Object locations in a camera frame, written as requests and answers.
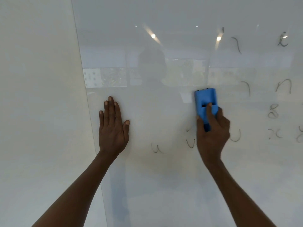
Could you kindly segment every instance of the person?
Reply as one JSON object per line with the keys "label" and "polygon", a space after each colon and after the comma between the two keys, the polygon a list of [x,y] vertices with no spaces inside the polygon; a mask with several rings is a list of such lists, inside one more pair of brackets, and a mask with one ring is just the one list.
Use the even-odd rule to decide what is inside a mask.
{"label": "person", "polygon": [[[274,227],[245,191],[235,182],[221,160],[222,149],[229,138],[229,120],[219,108],[217,117],[207,105],[211,131],[205,132],[203,121],[197,117],[197,147],[202,161],[220,189],[237,227]],[[49,207],[33,227],[61,227],[84,225],[90,204],[106,171],[128,141],[130,121],[122,123],[119,104],[109,97],[104,112],[99,112],[100,152],[78,179]]]}

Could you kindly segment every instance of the whiteboard eraser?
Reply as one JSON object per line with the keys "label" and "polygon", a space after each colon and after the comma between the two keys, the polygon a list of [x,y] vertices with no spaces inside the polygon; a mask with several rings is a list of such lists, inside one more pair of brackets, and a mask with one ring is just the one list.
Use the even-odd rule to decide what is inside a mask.
{"label": "whiteboard eraser", "polygon": [[206,115],[206,106],[208,103],[212,103],[211,112],[214,116],[217,115],[219,107],[217,102],[216,90],[214,88],[207,88],[195,91],[195,101],[197,115],[202,118],[204,123],[204,130],[208,132],[210,131],[210,125]]}

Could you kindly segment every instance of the whiteboard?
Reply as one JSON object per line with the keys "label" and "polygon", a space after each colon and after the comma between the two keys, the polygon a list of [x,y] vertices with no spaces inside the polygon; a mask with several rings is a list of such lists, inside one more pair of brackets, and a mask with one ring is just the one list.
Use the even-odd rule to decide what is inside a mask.
{"label": "whiteboard", "polygon": [[301,225],[302,0],[72,2],[96,151],[108,96],[131,121],[101,183],[108,226],[235,226],[194,143],[206,87],[240,138],[230,173],[276,225]]}

